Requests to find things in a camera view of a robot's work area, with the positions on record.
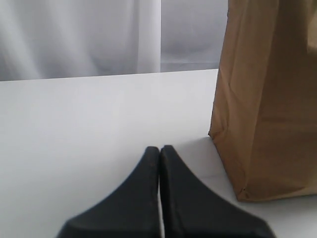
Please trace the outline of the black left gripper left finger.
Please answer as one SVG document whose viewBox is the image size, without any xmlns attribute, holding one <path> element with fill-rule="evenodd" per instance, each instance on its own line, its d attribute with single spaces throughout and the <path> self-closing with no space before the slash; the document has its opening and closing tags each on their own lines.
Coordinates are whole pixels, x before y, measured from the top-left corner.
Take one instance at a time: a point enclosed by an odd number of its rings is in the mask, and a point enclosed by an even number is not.
<svg viewBox="0 0 317 238">
<path fill-rule="evenodd" d="M 159 238 L 159 149 L 149 146 L 108 197 L 70 218 L 59 238 Z"/>
</svg>

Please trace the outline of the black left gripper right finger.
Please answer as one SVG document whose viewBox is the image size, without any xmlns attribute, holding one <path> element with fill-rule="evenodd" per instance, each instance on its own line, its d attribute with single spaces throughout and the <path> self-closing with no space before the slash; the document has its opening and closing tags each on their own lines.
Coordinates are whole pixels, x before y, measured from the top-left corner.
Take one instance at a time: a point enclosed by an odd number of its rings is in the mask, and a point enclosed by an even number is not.
<svg viewBox="0 0 317 238">
<path fill-rule="evenodd" d="M 218 196 L 171 145 L 160 151 L 160 199 L 167 238 L 272 238 L 269 225 Z"/>
</svg>

